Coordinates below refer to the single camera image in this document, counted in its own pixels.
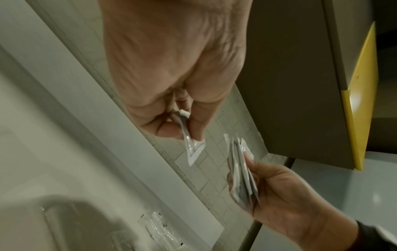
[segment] wrist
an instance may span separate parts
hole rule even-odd
[[[313,221],[300,247],[305,251],[345,251],[357,239],[357,222],[331,205]]]

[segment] hand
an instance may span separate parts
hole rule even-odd
[[[358,234],[357,223],[331,206],[285,166],[258,163],[245,154],[259,192],[250,214],[303,250],[347,250]],[[232,187],[232,177],[227,177]]]
[[[203,139],[244,64],[251,2],[99,0],[110,72],[136,125],[180,138],[176,104]]]

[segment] clear plastic wrapper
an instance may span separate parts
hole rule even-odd
[[[232,139],[224,134],[229,156],[227,163],[233,177],[233,187],[230,191],[232,198],[245,210],[252,208],[254,200],[258,199],[258,189],[251,171],[248,169],[243,152],[254,158],[244,139],[236,135]]]
[[[194,164],[201,152],[206,147],[206,141],[196,141],[190,136],[187,120],[190,117],[190,113],[185,110],[179,110],[173,114],[173,120],[177,121],[182,128],[183,138],[185,140],[185,147],[187,152],[187,162],[190,166]]]
[[[190,250],[183,241],[178,238],[167,221],[157,210],[152,210],[141,216],[139,223],[143,225],[152,239],[161,250],[187,251]]]

